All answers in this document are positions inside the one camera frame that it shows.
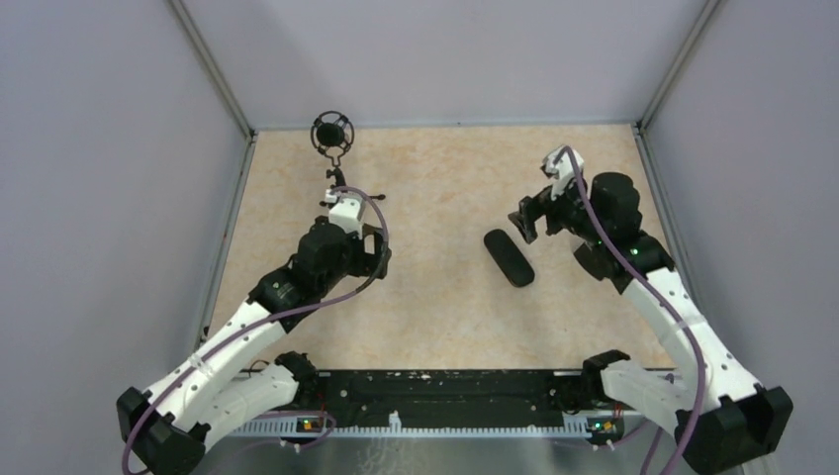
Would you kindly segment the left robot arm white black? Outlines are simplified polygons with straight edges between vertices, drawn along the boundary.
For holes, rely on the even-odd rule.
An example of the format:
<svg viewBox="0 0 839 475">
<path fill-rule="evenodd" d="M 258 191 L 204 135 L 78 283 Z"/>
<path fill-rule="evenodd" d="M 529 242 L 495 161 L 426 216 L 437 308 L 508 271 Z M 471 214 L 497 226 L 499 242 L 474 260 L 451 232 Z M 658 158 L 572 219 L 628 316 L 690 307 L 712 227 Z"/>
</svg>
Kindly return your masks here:
<svg viewBox="0 0 839 475">
<path fill-rule="evenodd" d="M 257 376 L 236 377 L 243 365 L 313 312 L 360 294 L 387 273 L 391 256 L 385 225 L 357 231 L 320 217 L 297 251 L 265 274 L 223 327 L 171 373 L 117 401 L 125 442 L 122 470 L 136 456 L 145 473 L 190 474 L 222 439 L 248 421 L 289 404 L 316 399 L 313 366 L 293 354 Z"/>
</svg>

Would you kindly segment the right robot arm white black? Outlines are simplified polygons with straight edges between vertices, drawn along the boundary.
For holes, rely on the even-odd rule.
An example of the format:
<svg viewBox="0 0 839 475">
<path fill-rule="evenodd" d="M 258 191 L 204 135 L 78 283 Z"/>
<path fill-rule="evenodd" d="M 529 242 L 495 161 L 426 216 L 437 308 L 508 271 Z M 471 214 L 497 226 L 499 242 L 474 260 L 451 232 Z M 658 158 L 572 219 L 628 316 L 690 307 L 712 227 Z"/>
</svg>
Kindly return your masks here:
<svg viewBox="0 0 839 475">
<path fill-rule="evenodd" d="M 674 260 L 642 228 L 633 180 L 604 172 L 582 196 L 574 179 L 522 198 L 510 221 L 526 242 L 536 222 L 553 236 L 577 238 L 577 262 L 596 280 L 608 280 L 644 318 L 681 375 L 669 383 L 618 350 L 584 363 L 583 400 L 594 408 L 629 406 L 683 447 L 698 474 L 718 474 L 773 453 L 793 402 L 782 387 L 767 388 L 716 335 L 689 296 Z"/>
</svg>

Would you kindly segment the black glasses case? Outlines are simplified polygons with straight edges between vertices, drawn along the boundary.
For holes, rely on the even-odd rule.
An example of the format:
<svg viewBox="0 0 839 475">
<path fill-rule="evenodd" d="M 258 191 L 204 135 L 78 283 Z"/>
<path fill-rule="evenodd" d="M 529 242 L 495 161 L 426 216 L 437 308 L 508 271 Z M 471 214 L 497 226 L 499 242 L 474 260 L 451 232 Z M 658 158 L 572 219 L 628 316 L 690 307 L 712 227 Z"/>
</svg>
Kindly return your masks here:
<svg viewBox="0 0 839 475">
<path fill-rule="evenodd" d="M 522 288 L 534 282 L 533 267 L 507 232 L 501 229 L 491 230 L 484 235 L 483 243 L 513 287 Z"/>
</svg>

